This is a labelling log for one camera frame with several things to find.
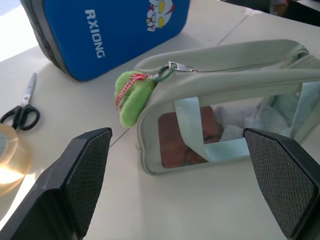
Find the textured grip pad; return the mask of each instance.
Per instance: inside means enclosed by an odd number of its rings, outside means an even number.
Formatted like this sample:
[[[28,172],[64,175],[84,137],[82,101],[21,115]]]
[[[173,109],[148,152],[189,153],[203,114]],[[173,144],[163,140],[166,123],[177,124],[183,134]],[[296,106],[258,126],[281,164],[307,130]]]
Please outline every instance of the textured grip pad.
[[[292,238],[317,195],[316,186],[277,141],[251,131],[245,139],[263,197],[283,234]]]
[[[102,188],[109,150],[105,132],[83,150],[64,187],[66,201],[80,237],[87,234]]]

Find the red gingham ribbon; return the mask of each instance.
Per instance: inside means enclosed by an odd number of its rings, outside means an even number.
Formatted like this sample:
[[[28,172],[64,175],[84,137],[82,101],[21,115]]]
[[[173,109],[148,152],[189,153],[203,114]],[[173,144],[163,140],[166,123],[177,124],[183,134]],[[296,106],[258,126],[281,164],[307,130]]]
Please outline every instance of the red gingham ribbon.
[[[147,79],[149,76],[150,76],[150,74],[143,74],[143,73],[134,73],[130,76],[130,81],[124,85],[121,92],[118,94],[118,96],[116,96],[115,107],[117,110],[118,110],[118,105],[119,105],[121,99],[126,94],[126,92],[132,87],[132,85],[136,81],[143,81],[143,80]]]

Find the green stuffed toy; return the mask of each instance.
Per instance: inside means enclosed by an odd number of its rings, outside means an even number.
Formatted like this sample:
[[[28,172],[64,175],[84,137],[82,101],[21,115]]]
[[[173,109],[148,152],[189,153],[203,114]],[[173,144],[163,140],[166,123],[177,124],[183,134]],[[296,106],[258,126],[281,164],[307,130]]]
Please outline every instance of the green stuffed toy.
[[[138,71],[127,71],[117,79],[114,96],[120,123],[125,128],[132,128],[144,109],[156,85],[152,77]]]

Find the zipper pull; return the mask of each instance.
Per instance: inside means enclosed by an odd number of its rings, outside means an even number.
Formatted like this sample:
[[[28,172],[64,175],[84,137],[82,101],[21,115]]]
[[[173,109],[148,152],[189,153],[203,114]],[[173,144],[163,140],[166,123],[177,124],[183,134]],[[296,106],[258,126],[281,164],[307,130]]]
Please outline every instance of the zipper pull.
[[[173,68],[175,71],[179,71],[179,72],[184,72],[184,73],[196,72],[196,73],[198,73],[198,71],[191,66],[186,66],[181,63],[177,63],[177,62],[173,62],[173,61],[169,61],[168,67],[170,70]]]

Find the tape roll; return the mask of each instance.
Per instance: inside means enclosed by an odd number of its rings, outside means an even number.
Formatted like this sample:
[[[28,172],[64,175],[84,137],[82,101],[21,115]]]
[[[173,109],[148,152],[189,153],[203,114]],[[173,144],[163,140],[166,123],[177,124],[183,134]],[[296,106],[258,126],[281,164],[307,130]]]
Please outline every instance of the tape roll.
[[[22,181],[32,160],[30,146],[12,127],[0,124],[0,196]]]

